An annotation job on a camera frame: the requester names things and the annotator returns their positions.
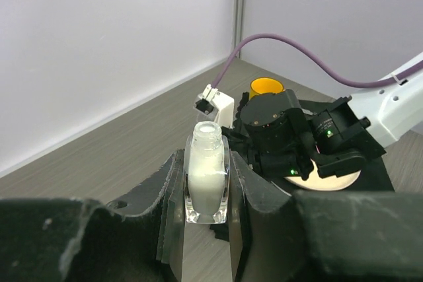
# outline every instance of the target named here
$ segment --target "cable connector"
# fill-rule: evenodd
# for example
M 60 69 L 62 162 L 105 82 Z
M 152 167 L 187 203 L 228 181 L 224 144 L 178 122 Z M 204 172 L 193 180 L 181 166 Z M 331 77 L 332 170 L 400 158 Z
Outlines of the cable connector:
M 202 121 L 211 121 L 221 127 L 232 127 L 234 100 L 219 92 L 210 84 L 197 96 L 194 108 L 202 115 Z

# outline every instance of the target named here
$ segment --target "white wall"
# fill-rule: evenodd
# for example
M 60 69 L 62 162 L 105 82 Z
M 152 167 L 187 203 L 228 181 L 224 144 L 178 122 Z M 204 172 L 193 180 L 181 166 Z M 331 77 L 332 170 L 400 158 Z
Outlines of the white wall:
M 0 0 L 0 175 L 222 60 L 232 25 L 233 0 Z
M 422 0 L 245 0 L 243 37 L 283 34 L 344 77 L 374 81 L 423 52 L 422 17 Z M 245 61 L 330 96 L 353 91 L 285 44 L 257 40 L 241 53 Z

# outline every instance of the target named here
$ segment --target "glass bottle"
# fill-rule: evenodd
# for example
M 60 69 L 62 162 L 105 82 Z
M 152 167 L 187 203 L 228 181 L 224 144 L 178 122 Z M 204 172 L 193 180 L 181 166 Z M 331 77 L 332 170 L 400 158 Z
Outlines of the glass bottle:
M 186 221 L 226 221 L 229 187 L 229 145 L 214 122 L 199 122 L 188 138 L 184 156 Z

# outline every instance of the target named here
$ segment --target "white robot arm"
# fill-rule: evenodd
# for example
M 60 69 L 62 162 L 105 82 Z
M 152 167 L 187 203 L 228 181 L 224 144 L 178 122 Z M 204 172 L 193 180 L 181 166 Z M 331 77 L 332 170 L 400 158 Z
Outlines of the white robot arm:
M 423 61 L 423 52 L 383 79 Z M 367 118 L 367 131 L 382 146 L 397 142 L 402 135 L 423 121 L 423 71 L 397 84 L 383 88 L 365 88 L 351 95 L 348 105 L 357 119 Z
M 423 52 L 382 79 L 396 79 L 396 74 L 421 61 Z M 357 119 L 369 120 L 369 134 L 382 147 L 388 147 L 423 121 L 423 71 L 397 80 L 397 84 L 360 89 L 351 94 L 348 105 Z M 205 115 L 205 120 L 232 128 L 234 99 L 210 84 L 198 95 L 195 108 Z

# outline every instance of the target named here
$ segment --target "white connector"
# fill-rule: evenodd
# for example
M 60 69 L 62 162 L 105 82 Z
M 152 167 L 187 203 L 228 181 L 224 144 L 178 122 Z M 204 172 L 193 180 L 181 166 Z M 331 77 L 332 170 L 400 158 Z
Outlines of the white connector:
M 211 112 L 202 112 L 196 107 L 197 110 L 205 115 L 205 120 L 215 122 L 220 127 L 232 128 L 233 112 L 235 109 L 235 100 L 232 97 L 219 92 L 217 88 L 212 88 L 209 84 L 203 93 L 198 95 L 196 102 L 199 100 L 205 100 L 213 106 Z

